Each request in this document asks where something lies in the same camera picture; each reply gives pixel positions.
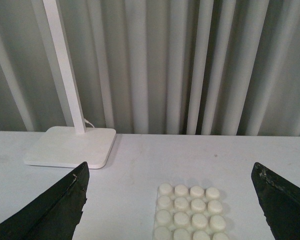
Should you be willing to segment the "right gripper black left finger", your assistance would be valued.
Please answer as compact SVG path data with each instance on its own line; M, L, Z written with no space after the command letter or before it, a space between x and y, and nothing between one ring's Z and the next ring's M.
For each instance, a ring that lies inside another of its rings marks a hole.
M71 240L87 201L90 172L82 162L0 223L0 240Z

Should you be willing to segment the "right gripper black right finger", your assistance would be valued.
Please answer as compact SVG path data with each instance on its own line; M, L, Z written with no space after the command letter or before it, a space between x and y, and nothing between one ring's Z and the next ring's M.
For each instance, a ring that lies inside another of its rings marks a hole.
M259 162L251 180L273 237L300 240L300 188Z

